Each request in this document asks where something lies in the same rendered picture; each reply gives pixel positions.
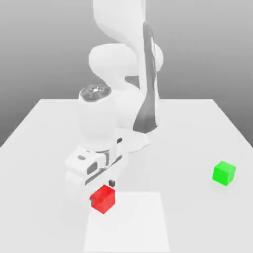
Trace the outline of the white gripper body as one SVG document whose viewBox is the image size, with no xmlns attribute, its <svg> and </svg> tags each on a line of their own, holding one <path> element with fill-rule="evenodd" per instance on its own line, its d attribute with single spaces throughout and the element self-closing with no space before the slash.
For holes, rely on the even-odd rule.
<svg viewBox="0 0 253 253">
<path fill-rule="evenodd" d="M 108 166 L 98 166 L 98 162 L 77 160 L 77 165 L 65 172 L 66 194 L 72 201 L 86 201 L 110 179 L 117 180 L 124 169 L 124 156 L 119 155 Z"/>
</svg>

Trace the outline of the small red cube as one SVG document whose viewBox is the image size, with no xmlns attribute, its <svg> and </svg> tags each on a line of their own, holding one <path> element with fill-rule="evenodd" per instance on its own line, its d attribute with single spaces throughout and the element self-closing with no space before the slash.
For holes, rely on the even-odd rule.
<svg viewBox="0 0 253 253">
<path fill-rule="evenodd" d="M 107 185 L 102 185 L 90 198 L 94 199 L 94 206 L 92 207 L 105 214 L 115 204 L 115 190 Z"/>
</svg>

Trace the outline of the small green cube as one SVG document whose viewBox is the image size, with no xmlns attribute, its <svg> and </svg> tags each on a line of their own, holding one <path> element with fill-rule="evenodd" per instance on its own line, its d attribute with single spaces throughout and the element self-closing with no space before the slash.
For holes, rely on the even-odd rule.
<svg viewBox="0 0 253 253">
<path fill-rule="evenodd" d="M 234 165 L 221 161 L 214 167 L 212 179 L 227 186 L 233 181 L 235 171 L 236 167 Z"/>
</svg>

